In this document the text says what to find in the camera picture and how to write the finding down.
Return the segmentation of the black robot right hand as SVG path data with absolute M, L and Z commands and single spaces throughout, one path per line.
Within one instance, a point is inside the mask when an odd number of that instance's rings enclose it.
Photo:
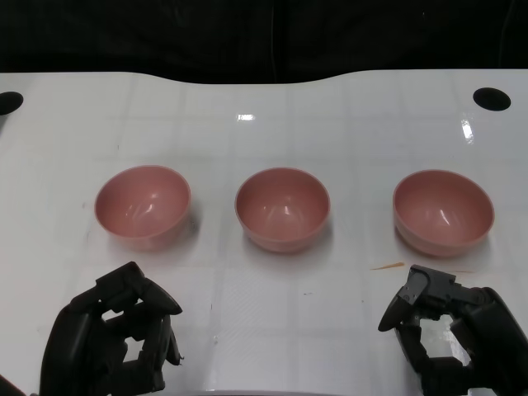
M 451 317 L 450 331 L 468 353 L 468 365 L 453 356 L 430 357 L 422 345 L 421 320 L 443 315 Z M 454 275 L 413 265 L 378 329 L 396 332 L 425 395 L 466 395 L 471 389 L 527 393 L 527 337 L 489 287 L 466 288 Z

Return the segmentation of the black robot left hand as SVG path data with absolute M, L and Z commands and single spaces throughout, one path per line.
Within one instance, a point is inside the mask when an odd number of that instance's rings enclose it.
M 163 365 L 181 355 L 171 318 L 182 308 L 135 262 L 97 279 L 54 321 L 41 395 L 142 395 L 164 389 Z

